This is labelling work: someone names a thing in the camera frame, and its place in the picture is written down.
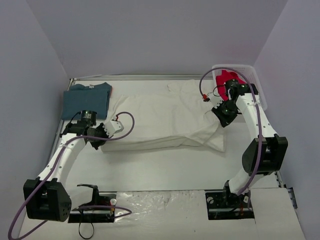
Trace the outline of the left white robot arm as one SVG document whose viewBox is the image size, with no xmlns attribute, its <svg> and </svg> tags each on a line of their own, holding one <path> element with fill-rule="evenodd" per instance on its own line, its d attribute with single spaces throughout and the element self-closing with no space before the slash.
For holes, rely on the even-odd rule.
<svg viewBox="0 0 320 240">
<path fill-rule="evenodd" d="M 97 125 L 97 114 L 83 110 L 76 123 L 69 122 L 60 134 L 61 142 L 48 165 L 36 179 L 23 186 L 25 208 L 29 219 L 64 222 L 80 206 L 97 208 L 101 197 L 96 185 L 79 184 L 66 189 L 68 175 L 79 153 L 88 142 L 98 149 L 107 139 L 103 126 Z"/>
</svg>

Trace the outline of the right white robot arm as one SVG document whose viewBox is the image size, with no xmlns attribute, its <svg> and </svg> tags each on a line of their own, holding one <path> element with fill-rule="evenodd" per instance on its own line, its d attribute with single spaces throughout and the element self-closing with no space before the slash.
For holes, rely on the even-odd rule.
<svg viewBox="0 0 320 240">
<path fill-rule="evenodd" d="M 236 79 L 224 83 L 227 100 L 216 104 L 212 112 L 223 128 L 229 126 L 238 115 L 242 115 L 248 127 L 251 142 L 242 154 L 239 172 L 226 182 L 222 202 L 229 207 L 240 200 L 240 195 L 265 176 L 280 170 L 288 140 L 279 136 L 271 126 L 260 105 L 260 97 L 253 83 L 239 83 Z"/>
</svg>

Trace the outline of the white t shirt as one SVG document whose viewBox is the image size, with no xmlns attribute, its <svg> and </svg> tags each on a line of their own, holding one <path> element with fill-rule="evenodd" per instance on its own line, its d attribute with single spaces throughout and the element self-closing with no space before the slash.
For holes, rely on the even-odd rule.
<svg viewBox="0 0 320 240">
<path fill-rule="evenodd" d="M 124 133 L 132 132 L 123 139 L 107 141 L 100 149 L 106 153 L 203 146 L 224 152 L 226 136 L 211 109 L 194 79 L 169 83 L 164 93 L 112 97 L 109 117 L 131 113 L 120 115 L 119 120 Z"/>
</svg>

